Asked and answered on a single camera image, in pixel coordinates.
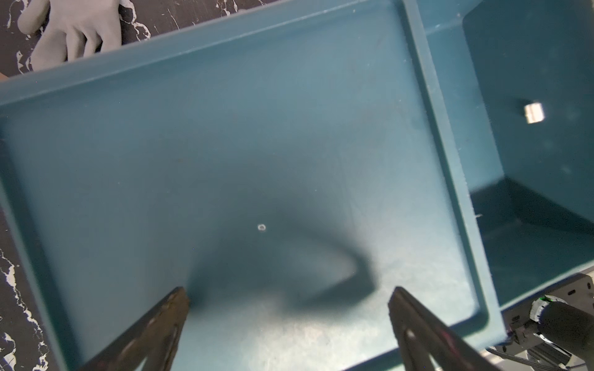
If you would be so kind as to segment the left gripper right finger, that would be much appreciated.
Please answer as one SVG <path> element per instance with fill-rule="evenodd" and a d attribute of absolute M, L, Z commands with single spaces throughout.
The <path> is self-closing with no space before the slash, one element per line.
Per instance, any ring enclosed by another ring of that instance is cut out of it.
<path fill-rule="evenodd" d="M 496 370 L 404 287 L 394 288 L 389 318 L 406 370 Z"/>

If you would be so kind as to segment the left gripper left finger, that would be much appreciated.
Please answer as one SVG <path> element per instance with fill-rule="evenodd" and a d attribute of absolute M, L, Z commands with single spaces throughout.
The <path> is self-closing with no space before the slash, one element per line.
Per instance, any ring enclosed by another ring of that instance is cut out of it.
<path fill-rule="evenodd" d="M 190 309 L 183 287 L 173 289 L 82 370 L 170 370 Z"/>

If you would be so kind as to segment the teal drawer cabinet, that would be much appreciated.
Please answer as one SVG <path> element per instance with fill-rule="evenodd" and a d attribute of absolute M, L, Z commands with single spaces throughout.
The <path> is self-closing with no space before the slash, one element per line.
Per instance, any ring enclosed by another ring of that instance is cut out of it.
<path fill-rule="evenodd" d="M 171 290 L 176 370 L 395 369 L 397 286 L 505 336 L 415 1 L 284 1 L 1 85 L 1 201 L 60 365 Z"/>

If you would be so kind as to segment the teal pulled-out drawer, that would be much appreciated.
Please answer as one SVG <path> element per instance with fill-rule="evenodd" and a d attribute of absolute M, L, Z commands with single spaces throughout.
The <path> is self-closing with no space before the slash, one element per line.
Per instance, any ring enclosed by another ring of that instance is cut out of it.
<path fill-rule="evenodd" d="M 593 4 L 418 7 L 507 307 L 593 264 Z"/>

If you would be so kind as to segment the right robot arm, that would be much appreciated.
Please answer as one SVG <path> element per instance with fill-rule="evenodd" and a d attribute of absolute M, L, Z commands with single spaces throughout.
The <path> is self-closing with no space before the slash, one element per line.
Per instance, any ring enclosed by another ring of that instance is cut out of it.
<path fill-rule="evenodd" d="M 593 279 L 576 274 L 502 312 L 507 338 L 486 351 L 533 370 L 593 369 Z"/>

